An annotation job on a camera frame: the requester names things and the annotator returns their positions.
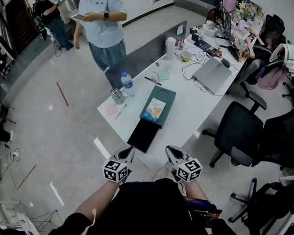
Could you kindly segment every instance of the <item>hair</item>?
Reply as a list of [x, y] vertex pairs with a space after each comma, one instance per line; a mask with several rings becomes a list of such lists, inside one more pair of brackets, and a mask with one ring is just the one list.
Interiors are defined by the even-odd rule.
[[265, 34], [265, 39], [271, 39], [273, 47], [277, 47], [280, 43], [281, 34], [278, 31], [269, 31]]

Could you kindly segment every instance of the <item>light blue t-shirt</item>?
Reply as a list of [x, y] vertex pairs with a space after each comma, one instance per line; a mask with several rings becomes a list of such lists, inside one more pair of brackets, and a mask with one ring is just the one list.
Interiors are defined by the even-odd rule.
[[[127, 14], [123, 0], [80, 0], [78, 12], [85, 15], [87, 12], [109, 13], [120, 11]], [[86, 31], [87, 40], [99, 47], [109, 48], [117, 45], [124, 38], [120, 22], [97, 20], [94, 22], [80, 21]]]

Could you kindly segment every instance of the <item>pink bag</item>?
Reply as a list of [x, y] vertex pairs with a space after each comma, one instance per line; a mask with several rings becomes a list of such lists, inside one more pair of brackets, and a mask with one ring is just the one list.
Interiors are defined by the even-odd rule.
[[279, 85], [280, 81], [283, 80], [285, 74], [285, 66], [275, 67], [264, 77], [259, 77], [257, 79], [257, 84], [259, 88], [263, 90], [273, 90]]

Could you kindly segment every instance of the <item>mouse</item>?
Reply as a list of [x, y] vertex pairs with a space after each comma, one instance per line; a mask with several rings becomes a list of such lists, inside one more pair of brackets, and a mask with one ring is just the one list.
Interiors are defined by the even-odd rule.
[[221, 63], [223, 63], [223, 65], [227, 68], [231, 67], [231, 64], [228, 61], [226, 61], [225, 59], [222, 59]]

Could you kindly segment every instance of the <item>person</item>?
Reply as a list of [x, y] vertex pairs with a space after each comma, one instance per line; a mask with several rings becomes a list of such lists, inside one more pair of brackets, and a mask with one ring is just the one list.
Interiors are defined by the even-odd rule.
[[246, 38], [247, 46], [250, 50], [249, 59], [261, 59], [265, 63], [269, 63], [270, 57], [275, 49], [279, 45], [280, 34], [277, 31], [269, 31], [265, 36], [265, 43], [260, 39], [259, 35], [257, 35], [254, 31], [250, 30], [250, 32], [255, 35], [258, 40], [259, 46], [255, 46], [254, 48], [251, 46], [251, 39]]
[[126, 57], [124, 35], [120, 21], [127, 19], [123, 0], [80, 0], [78, 12], [84, 15], [77, 22], [75, 49], [85, 29], [92, 56], [102, 71], [113, 67]]
[[260, 60], [260, 66], [257, 70], [252, 71], [252, 73], [249, 74], [249, 77], [245, 80], [245, 76], [241, 76], [245, 69], [241, 69], [238, 77], [236, 78], [236, 81], [242, 82], [246, 81], [248, 84], [255, 85], [257, 84], [256, 76], [261, 70], [261, 68], [265, 65], [268, 65], [270, 63], [270, 58], [275, 51], [275, 49], [279, 45], [279, 39], [280, 39], [280, 33], [278, 31], [268, 31], [265, 34], [265, 43], [261, 40], [258, 34], [256, 34], [253, 30], [249, 29], [249, 32], [252, 33], [258, 40], [259, 45], [255, 45], [252, 47], [251, 45], [251, 38], [247, 37], [247, 47], [250, 51], [250, 55], [246, 60], [245, 67], [249, 67], [250, 64], [254, 61], [259, 59]]
[[[69, 216], [63, 226], [50, 235], [80, 235], [87, 227], [87, 235], [128, 233], [154, 233], [155, 231], [206, 235], [203, 224], [192, 221], [178, 184], [166, 178], [163, 167], [154, 182], [130, 182], [120, 185], [106, 182], [96, 193], [83, 202]], [[187, 197], [209, 201], [196, 181], [184, 183]], [[213, 235], [234, 235], [225, 221], [212, 222]]]
[[66, 36], [58, 5], [53, 4], [49, 0], [36, 0], [34, 11], [42, 19], [44, 26], [55, 36], [61, 48], [65, 48], [66, 50], [74, 48], [74, 45]]

